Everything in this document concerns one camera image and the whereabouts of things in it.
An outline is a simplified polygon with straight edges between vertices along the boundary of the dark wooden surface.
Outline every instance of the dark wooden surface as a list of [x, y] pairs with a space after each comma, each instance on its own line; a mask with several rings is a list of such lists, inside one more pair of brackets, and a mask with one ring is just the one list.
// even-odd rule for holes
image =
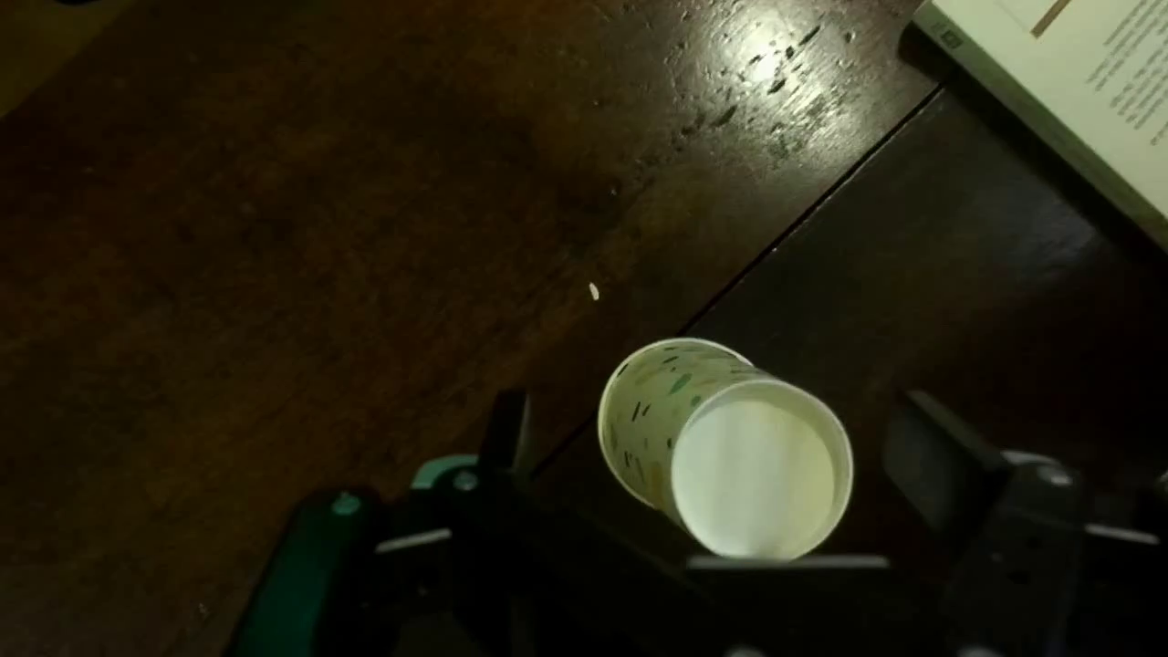
[[[936, 583], [951, 561], [883, 473], [896, 396], [932, 393], [988, 440], [1055, 456], [1104, 495], [1168, 469], [1168, 258], [960, 78], [691, 333], [821, 396], [848, 428], [853, 502], [823, 551]], [[630, 498], [582, 433], [547, 495], [681, 559], [691, 539]]]
[[545, 451], [934, 88], [916, 4], [135, 5], [0, 123], [0, 652], [213, 653], [499, 387]]

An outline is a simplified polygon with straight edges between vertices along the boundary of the book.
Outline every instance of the book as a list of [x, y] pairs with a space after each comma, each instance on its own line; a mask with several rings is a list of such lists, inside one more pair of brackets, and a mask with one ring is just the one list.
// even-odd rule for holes
[[1168, 0], [927, 0], [913, 22], [1168, 250]]

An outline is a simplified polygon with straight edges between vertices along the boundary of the black machine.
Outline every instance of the black machine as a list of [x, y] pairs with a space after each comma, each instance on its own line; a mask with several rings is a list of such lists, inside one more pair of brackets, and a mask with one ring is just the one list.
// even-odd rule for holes
[[908, 395], [885, 470], [962, 551], [938, 599], [882, 558], [660, 562], [527, 492], [526, 416], [522, 392], [501, 394], [480, 454], [431, 462], [394, 505], [362, 490], [305, 500], [228, 655], [394, 655], [410, 618], [443, 611], [492, 656], [1168, 653], [1168, 479], [1129, 500], [1122, 527], [1092, 525], [1078, 473], [1011, 463]]

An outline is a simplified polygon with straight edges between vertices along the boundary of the cup rim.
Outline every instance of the cup rim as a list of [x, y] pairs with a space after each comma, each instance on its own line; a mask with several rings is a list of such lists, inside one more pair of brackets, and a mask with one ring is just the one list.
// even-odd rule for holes
[[[827, 517], [827, 519], [820, 525], [820, 527], [813, 534], [811, 534], [811, 537], [804, 544], [799, 545], [797, 549], [790, 551], [791, 552], [790, 555], [781, 556], [781, 559], [785, 559], [785, 560], [793, 560], [793, 559], [798, 559], [798, 558], [807, 554], [812, 549], [815, 549], [816, 547], [820, 546], [820, 544], [822, 544], [825, 540], [827, 540], [827, 537], [829, 537], [832, 534], [832, 532], [834, 532], [835, 528], [840, 525], [840, 521], [843, 520], [843, 513], [844, 513], [844, 511], [847, 511], [848, 505], [851, 502], [851, 490], [853, 490], [853, 485], [854, 485], [854, 482], [855, 482], [855, 455], [853, 454], [853, 450], [851, 450], [851, 441], [848, 437], [848, 431], [843, 427], [843, 422], [840, 421], [840, 417], [835, 414], [834, 410], [832, 410], [832, 407], [827, 406], [827, 403], [825, 403], [823, 400], [819, 399], [818, 396], [815, 396], [811, 392], [805, 390], [804, 388], [800, 388], [799, 386], [795, 386], [794, 383], [788, 383], [787, 381], [784, 381], [781, 379], [777, 379], [776, 376], [770, 375], [770, 374], [767, 376], [765, 376], [765, 378], [749, 379], [746, 381], [738, 381], [737, 383], [732, 383], [730, 386], [726, 386], [725, 388], [723, 388], [723, 389], [718, 390], [717, 393], [710, 395], [709, 399], [704, 400], [702, 403], [700, 403], [697, 406], [697, 408], [694, 409], [694, 413], [690, 414], [689, 419], [686, 420], [686, 423], [682, 424], [682, 427], [681, 427], [681, 431], [680, 431], [680, 434], [677, 436], [677, 441], [679, 441], [677, 444], [679, 445], [681, 444], [681, 440], [684, 436], [686, 430], [689, 429], [690, 426], [693, 424], [694, 419], [697, 417], [698, 415], [701, 415], [702, 410], [704, 408], [707, 408], [709, 404], [716, 402], [723, 395], [729, 394], [732, 390], [736, 390], [738, 388], [743, 388], [743, 387], [746, 387], [746, 386], [759, 385], [759, 383], [766, 385], [766, 386], [776, 386], [776, 387], [786, 388], [790, 392], [793, 392], [795, 394], [799, 394], [799, 395], [802, 395], [804, 397], [806, 397], [812, 403], [812, 406], [816, 407], [818, 410], [820, 410], [820, 412], [822, 412], [825, 414], [825, 417], [827, 419], [827, 421], [830, 424], [832, 429], [834, 429], [836, 431], [836, 435], [841, 438], [840, 442], [843, 445], [842, 452], [843, 452], [843, 459], [844, 459], [844, 462], [842, 463], [842, 465], [843, 465], [843, 468], [846, 470], [846, 478], [843, 480], [843, 491], [842, 491], [842, 495], [836, 496], [837, 499], [833, 500], [832, 512]], [[674, 483], [677, 480], [676, 477], [674, 476], [674, 472], [673, 472], [673, 468], [676, 465], [676, 463], [677, 463], [676, 461], [673, 461], [669, 464], [669, 470], [670, 470], [669, 471], [669, 485], [670, 486], [673, 486]], [[686, 532], [689, 535], [691, 535], [695, 539], [697, 539], [697, 542], [701, 542], [702, 545], [705, 545], [704, 541], [697, 535], [697, 533], [694, 532], [694, 528], [690, 527], [689, 521], [687, 520], [684, 513], [682, 513], [682, 511], [681, 511], [680, 507], [677, 509], [677, 519], [681, 521], [681, 525], [686, 528]]]
[[[612, 458], [611, 458], [611, 455], [609, 454], [607, 441], [605, 441], [604, 416], [605, 416], [605, 410], [607, 409], [607, 406], [609, 406], [609, 394], [612, 392], [612, 387], [617, 382], [617, 374], [621, 369], [624, 369], [624, 367], [626, 365], [628, 365], [630, 362], [632, 362], [633, 359], [635, 359], [637, 357], [641, 355], [642, 353], [645, 353], [645, 352], [647, 352], [649, 350], [656, 348], [656, 347], [673, 345], [673, 344], [701, 344], [701, 345], [715, 347], [715, 348], [718, 348], [718, 350], [722, 350], [724, 352], [730, 353], [731, 355], [734, 355], [738, 360], [741, 360], [741, 361], [745, 362], [746, 365], [750, 365], [751, 367], [753, 367], [753, 364], [751, 364], [749, 360], [746, 360], [745, 357], [743, 357], [741, 353], [734, 351], [732, 348], [730, 348], [730, 347], [728, 347], [725, 345], [715, 343], [714, 340], [707, 340], [704, 338], [686, 338], [686, 337], [681, 337], [681, 338], [666, 338], [663, 340], [656, 340], [654, 343], [649, 343], [649, 344], [642, 346], [641, 348], [634, 351], [633, 353], [626, 355], [625, 359], [621, 360], [620, 364], [617, 365], [617, 367], [614, 367], [612, 369], [612, 374], [609, 375], [609, 381], [604, 385], [604, 390], [600, 393], [600, 404], [599, 404], [599, 408], [597, 409], [597, 414], [596, 414], [596, 435], [597, 435], [597, 437], [600, 441], [600, 457], [604, 458], [604, 464], [607, 465], [609, 471], [612, 473], [612, 476], [616, 477], [616, 479], [618, 482], [620, 482], [621, 487], [624, 487], [625, 491], [628, 492], [628, 495], [633, 496], [633, 498], [635, 498], [638, 502], [640, 502], [645, 506], [648, 506], [649, 509], [658, 509], [658, 507], [654, 506], [649, 500], [645, 499], [645, 497], [641, 496], [639, 492], [637, 492], [635, 490], [633, 490], [632, 486], [630, 486], [628, 484], [626, 484], [625, 480], [621, 479], [620, 475], [617, 472], [617, 468], [612, 464]], [[690, 419], [696, 414], [697, 409], [694, 409], [694, 410], [695, 410], [695, 413], [690, 414]], [[688, 426], [688, 424], [689, 424], [689, 421], [687, 420], [686, 424], [682, 426], [682, 430], [684, 430], [684, 427]]]

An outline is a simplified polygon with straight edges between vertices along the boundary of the white paper cup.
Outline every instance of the white paper cup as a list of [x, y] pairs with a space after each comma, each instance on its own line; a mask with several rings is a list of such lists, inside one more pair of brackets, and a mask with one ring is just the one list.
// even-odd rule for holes
[[662, 340], [626, 358], [600, 396], [597, 433], [633, 497], [723, 556], [806, 554], [851, 496], [851, 447], [835, 414], [709, 340]]

